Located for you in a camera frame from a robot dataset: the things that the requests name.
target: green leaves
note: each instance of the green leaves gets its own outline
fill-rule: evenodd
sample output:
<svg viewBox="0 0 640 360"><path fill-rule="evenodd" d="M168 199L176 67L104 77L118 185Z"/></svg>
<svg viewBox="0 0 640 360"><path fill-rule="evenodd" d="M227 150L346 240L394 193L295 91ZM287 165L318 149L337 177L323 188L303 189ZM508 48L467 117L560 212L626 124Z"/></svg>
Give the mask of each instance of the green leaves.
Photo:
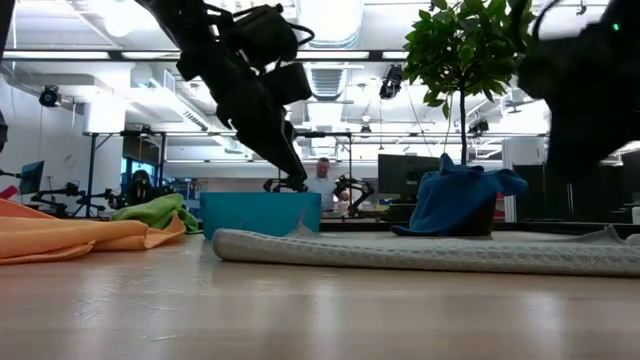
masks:
<svg viewBox="0 0 640 360"><path fill-rule="evenodd" d="M440 106L442 104L444 104L444 100L436 99L436 100L432 100L431 102L429 102L427 104L427 106L429 106L429 107L438 107L438 106Z"/></svg>
<svg viewBox="0 0 640 360"><path fill-rule="evenodd" d="M442 115L444 115L444 118L448 120L450 114L451 109L449 109L449 101L447 100L444 105L442 105Z"/></svg>
<svg viewBox="0 0 640 360"><path fill-rule="evenodd" d="M505 14L506 10L507 0L491 0L489 6L487 6L487 15L501 18L501 15Z"/></svg>
<svg viewBox="0 0 640 360"><path fill-rule="evenodd" d="M470 46L463 46L460 50L460 61L463 65L469 65L473 59L473 49Z"/></svg>
<svg viewBox="0 0 640 360"><path fill-rule="evenodd" d="M435 14L419 11L420 20L405 39L408 52L404 78L417 79L429 90L423 102L451 112L451 103L442 100L460 90L465 95L484 94L490 101L505 94L517 65L517 55L507 4L518 0L458 0L459 6L448 6L447 0L434 0ZM532 15L526 8L518 29L527 39L526 30Z"/></svg>
<svg viewBox="0 0 640 360"><path fill-rule="evenodd" d="M488 87L483 86L482 87L482 92L484 93L484 96L486 96L487 99L489 99L489 101L494 102L493 101L493 94L491 94L491 90Z"/></svg>
<svg viewBox="0 0 640 360"><path fill-rule="evenodd" d="M432 91L431 88L429 88L429 91L427 91L427 93L424 94L424 98L422 99L422 102L425 104L430 104L432 101L435 101L437 99L438 99L438 92Z"/></svg>
<svg viewBox="0 0 640 360"><path fill-rule="evenodd" d="M431 14L429 14L427 11L420 10L418 11L418 14L420 15L420 20L423 20L423 21L431 20Z"/></svg>
<svg viewBox="0 0 640 360"><path fill-rule="evenodd" d="M431 0L431 3L440 10L446 10L448 7L446 0Z"/></svg>
<svg viewBox="0 0 640 360"><path fill-rule="evenodd" d="M464 5L472 14L479 14L484 10L482 0L464 0Z"/></svg>

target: blue plastic bin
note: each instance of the blue plastic bin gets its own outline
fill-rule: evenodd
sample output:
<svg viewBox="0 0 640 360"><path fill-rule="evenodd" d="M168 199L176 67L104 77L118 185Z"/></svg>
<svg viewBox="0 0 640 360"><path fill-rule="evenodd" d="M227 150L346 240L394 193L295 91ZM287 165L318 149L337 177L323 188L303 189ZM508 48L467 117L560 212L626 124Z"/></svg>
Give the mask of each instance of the blue plastic bin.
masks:
<svg viewBox="0 0 640 360"><path fill-rule="evenodd" d="M200 209L207 239L223 228L284 236L303 211L305 226L319 232L322 217L320 194L315 193L201 193Z"/></svg>

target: orange towel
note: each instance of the orange towel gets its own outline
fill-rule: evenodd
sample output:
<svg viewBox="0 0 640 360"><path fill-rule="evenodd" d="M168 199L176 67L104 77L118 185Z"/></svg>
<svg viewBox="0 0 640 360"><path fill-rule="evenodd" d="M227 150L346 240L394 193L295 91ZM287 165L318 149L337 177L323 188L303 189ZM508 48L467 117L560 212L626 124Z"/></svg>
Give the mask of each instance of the orange towel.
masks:
<svg viewBox="0 0 640 360"><path fill-rule="evenodd" d="M0 199L0 265L56 261L90 251L146 250L183 240L177 217L164 230L139 221L60 220Z"/></svg>

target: computer monitor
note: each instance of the computer monitor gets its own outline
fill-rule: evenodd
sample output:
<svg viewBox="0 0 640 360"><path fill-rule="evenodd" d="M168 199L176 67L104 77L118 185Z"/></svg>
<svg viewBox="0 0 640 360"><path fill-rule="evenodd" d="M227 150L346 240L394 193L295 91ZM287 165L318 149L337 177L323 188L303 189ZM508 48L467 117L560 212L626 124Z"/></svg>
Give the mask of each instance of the computer monitor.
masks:
<svg viewBox="0 0 640 360"><path fill-rule="evenodd" d="M622 177L630 193L640 193L640 151L622 154Z"/></svg>
<svg viewBox="0 0 640 360"><path fill-rule="evenodd" d="M411 155L378 155L378 192L415 196L422 175L440 169L440 159Z"/></svg>
<svg viewBox="0 0 640 360"><path fill-rule="evenodd" d="M20 172L20 194L35 194L40 191L44 161L34 162L22 167Z"/></svg>

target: person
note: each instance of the person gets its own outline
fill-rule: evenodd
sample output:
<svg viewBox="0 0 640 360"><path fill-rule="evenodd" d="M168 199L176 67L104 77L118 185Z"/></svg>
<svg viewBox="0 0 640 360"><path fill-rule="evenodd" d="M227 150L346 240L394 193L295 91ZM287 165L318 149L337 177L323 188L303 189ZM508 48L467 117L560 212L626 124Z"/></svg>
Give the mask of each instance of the person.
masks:
<svg viewBox="0 0 640 360"><path fill-rule="evenodd" d="M340 193L340 198L338 199L337 211L343 216L346 216L349 213L349 197L349 191L345 190Z"/></svg>
<svg viewBox="0 0 640 360"><path fill-rule="evenodd" d="M327 158L318 159L316 175L305 181L307 191L322 195L322 211L333 211L333 190L336 183L329 177L331 163Z"/></svg>

